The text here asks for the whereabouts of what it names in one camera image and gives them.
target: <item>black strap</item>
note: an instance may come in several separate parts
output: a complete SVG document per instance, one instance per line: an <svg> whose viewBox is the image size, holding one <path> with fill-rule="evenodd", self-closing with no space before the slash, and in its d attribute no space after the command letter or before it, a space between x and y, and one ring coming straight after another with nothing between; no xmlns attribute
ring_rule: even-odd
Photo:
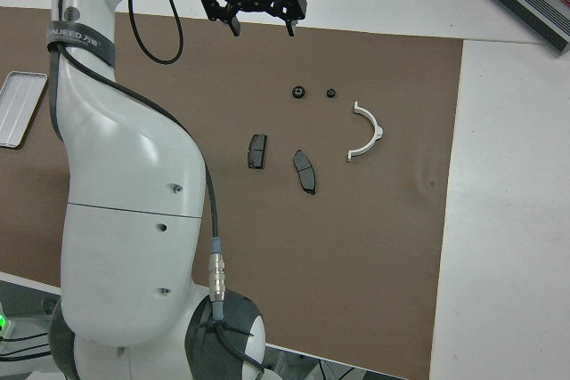
<svg viewBox="0 0 570 380"><path fill-rule="evenodd" d="M52 21L47 29L47 47L63 42L83 48L115 67L115 45L104 35L85 24L73 21Z"/></svg>

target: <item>black cable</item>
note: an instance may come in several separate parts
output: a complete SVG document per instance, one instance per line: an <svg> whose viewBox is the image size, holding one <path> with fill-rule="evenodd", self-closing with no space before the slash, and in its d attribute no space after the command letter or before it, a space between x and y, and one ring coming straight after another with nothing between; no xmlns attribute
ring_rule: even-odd
<svg viewBox="0 0 570 380"><path fill-rule="evenodd" d="M4 356L15 355L16 353L22 353L22 352L25 352L25 351L31 351L32 349L39 349L40 347L46 347L46 346L49 346L49 344L48 344L48 343L46 343L46 344L40 344L40 345L38 345L38 346L30 346L30 347L27 347L27 348L25 348L25 349L19 349L18 351L14 351L14 352L2 353L2 354L0 354L0 358L2 358L2 357L4 357Z"/></svg>
<svg viewBox="0 0 570 380"><path fill-rule="evenodd" d="M11 356L8 358L0 357L0 362L19 362L21 360L34 360L37 358L43 358L44 356L50 356L51 352L34 353L33 355L24 356Z"/></svg>
<svg viewBox="0 0 570 380"><path fill-rule="evenodd" d="M149 107L150 109L153 109L154 111L161 114L162 116L169 118L175 124L180 126L191 137L191 134L184 127L184 125L182 125L178 121L178 119L176 119L174 116L172 116L167 110L160 107L156 102L149 100L148 98L140 95L139 93L136 93L135 91L127 88L126 86L120 85L117 82L113 82L112 80L108 79L107 77L101 76L99 73L97 73L97 72L91 70L90 68L86 67L85 65L81 64L79 61L77 61L68 52L68 50L66 49L64 44L58 43L57 48L58 48L58 51L60 52L60 54L63 55L63 57L69 62L69 64L71 64L74 68L79 70L84 75L89 76L90 78L92 78L93 80L96 80L99 83L110 86L111 88L116 89L117 91L119 91L121 93L124 93L125 95L139 101L140 103L144 104L145 106ZM219 235L218 235L218 222L217 222L216 194L214 193L214 185L212 183L212 177L211 177L210 172L208 170L208 165L206 165L206 184L208 187L210 210L212 212L212 233L213 233L213 236L217 237Z"/></svg>
<svg viewBox="0 0 570 380"><path fill-rule="evenodd" d="M321 369L322 380L327 380L327 377L324 375L324 368L322 367L322 360L319 360L319 368Z"/></svg>
<svg viewBox="0 0 570 380"><path fill-rule="evenodd" d="M238 360L242 360L244 362L249 363L250 365L252 365L253 367L259 369L262 373L265 371L264 367L261 363L257 362L256 360L254 360L253 358L251 358L249 355L247 355L246 353L240 351L239 349L236 349L234 346L232 346L227 339L225 338L225 333L224 333L224 326L222 324L217 324L216 325L216 336L217 339L220 341L220 343L222 344L222 346L233 356L235 356Z"/></svg>
<svg viewBox="0 0 570 380"><path fill-rule="evenodd" d="M350 368L347 372L345 372L345 374L343 374L341 377L338 378L338 380L342 380L343 378L345 378L346 376L348 376L350 373L352 373L354 371L354 367Z"/></svg>
<svg viewBox="0 0 570 380"><path fill-rule="evenodd" d="M162 60L158 57L155 57L151 53L151 51L149 51L146 48L146 46L144 45L144 42L141 39L141 35L139 35L139 30L136 27L136 21L134 20L133 0L128 0L128 18L131 21L131 28L133 29L134 38L136 39L137 44L139 44L142 51L146 54L147 57L149 57L154 62L157 62L158 64L163 64L163 65L174 64L175 62L177 62L180 59L180 56L182 55L182 51L184 49L184 34L182 31L182 22L180 22L180 17L178 16L178 11L176 10L175 0L168 0L168 2L170 2L170 7L172 8L172 13L175 16L176 27L178 28L179 45L178 45L178 52L176 53L176 55L172 59Z"/></svg>
<svg viewBox="0 0 570 380"><path fill-rule="evenodd" d="M0 337L0 342L7 342L7 343L23 342L24 340L31 340L32 338L45 337L45 336L47 336L47 333L36 334L35 336L27 336L27 337L20 337L20 338L2 338L2 337Z"/></svg>

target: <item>brown cardboard surface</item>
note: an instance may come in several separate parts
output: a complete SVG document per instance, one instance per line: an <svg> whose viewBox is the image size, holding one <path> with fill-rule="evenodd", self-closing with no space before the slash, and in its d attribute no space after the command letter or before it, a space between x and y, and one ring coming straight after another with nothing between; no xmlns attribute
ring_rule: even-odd
<svg viewBox="0 0 570 380"><path fill-rule="evenodd" d="M48 69L47 11L0 9L0 76ZM158 56L175 24L140 17ZM410 379L427 379L461 41L183 21L173 66L151 63L118 17L118 81L175 114L216 186L227 283L265 316L270 343ZM303 85L304 99L291 89ZM328 99L326 90L337 90ZM385 129L372 136L354 101ZM268 135L264 170L247 168L254 133ZM317 193L301 190L293 155L313 163ZM68 172L44 97L21 150L0 150L0 271L59 283ZM205 208L194 278L207 282Z"/></svg>

